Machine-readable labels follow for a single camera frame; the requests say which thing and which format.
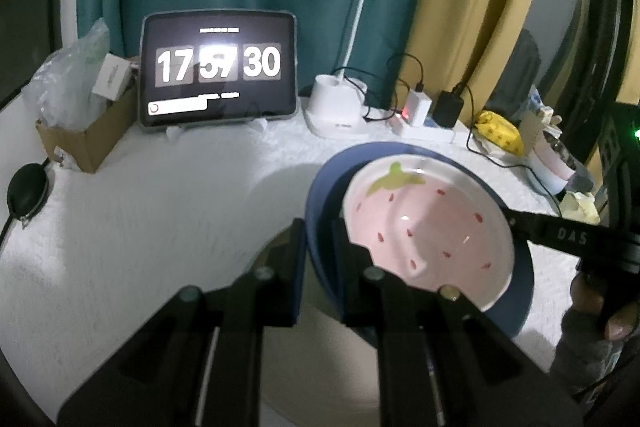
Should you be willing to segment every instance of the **human hand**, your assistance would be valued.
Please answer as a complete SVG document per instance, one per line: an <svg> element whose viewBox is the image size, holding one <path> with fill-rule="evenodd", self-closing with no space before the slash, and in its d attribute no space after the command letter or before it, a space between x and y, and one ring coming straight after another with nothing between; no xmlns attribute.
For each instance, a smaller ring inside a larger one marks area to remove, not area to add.
<svg viewBox="0 0 640 427"><path fill-rule="evenodd" d="M600 315L604 297L587 282L584 273L580 272L571 283L572 308L580 313ZM639 305L631 302L619 309L604 328L604 337L608 341L620 341L627 337L638 326Z"/></svg>

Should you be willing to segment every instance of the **yellow package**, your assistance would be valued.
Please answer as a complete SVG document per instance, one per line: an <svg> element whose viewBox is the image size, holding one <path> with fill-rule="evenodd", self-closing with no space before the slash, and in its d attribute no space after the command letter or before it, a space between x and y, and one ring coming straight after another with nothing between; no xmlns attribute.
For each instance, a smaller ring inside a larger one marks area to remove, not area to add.
<svg viewBox="0 0 640 427"><path fill-rule="evenodd" d="M482 111L476 129L491 143L516 156L524 156L524 144L517 127L492 111Z"/></svg>

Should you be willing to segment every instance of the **blue plate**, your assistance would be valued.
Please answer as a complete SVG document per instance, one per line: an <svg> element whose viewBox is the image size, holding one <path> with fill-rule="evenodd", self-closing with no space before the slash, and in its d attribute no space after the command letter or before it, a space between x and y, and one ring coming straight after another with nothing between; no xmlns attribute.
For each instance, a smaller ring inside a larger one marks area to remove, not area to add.
<svg viewBox="0 0 640 427"><path fill-rule="evenodd" d="M336 309L338 288L335 253L332 249L331 222L340 214L342 198L351 179L367 163L394 154L428 156L460 169L486 190L499 206L506 206L500 196L478 176L462 165L436 152L400 142L374 142L344 150L322 166L306 197L305 222L309 254L316 275ZM533 298L533 263L526 241L514 239L515 260L511 282L502 297L486 315L509 337L515 337L527 319Z"/></svg>

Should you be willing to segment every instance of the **desk lamp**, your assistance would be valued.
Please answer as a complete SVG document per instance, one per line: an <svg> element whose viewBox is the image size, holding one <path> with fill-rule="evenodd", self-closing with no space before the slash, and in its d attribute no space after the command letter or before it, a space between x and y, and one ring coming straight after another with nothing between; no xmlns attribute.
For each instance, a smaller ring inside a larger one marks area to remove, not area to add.
<svg viewBox="0 0 640 427"><path fill-rule="evenodd" d="M356 137L366 133L361 116L367 84L344 74L349 64L353 43L362 14L364 0L358 1L342 68L336 75L318 74L305 111L305 120L316 136L324 138Z"/></svg>

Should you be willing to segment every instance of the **black charger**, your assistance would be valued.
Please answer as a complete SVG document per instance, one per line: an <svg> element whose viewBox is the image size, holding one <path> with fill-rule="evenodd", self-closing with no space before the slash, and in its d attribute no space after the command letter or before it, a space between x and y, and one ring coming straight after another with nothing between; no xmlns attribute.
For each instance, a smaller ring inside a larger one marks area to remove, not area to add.
<svg viewBox="0 0 640 427"><path fill-rule="evenodd" d="M463 89L465 89L465 85L461 83L454 87L451 92L441 91L433 105L431 120L440 127L452 129L460 117L463 105L465 105L465 101L461 96Z"/></svg>

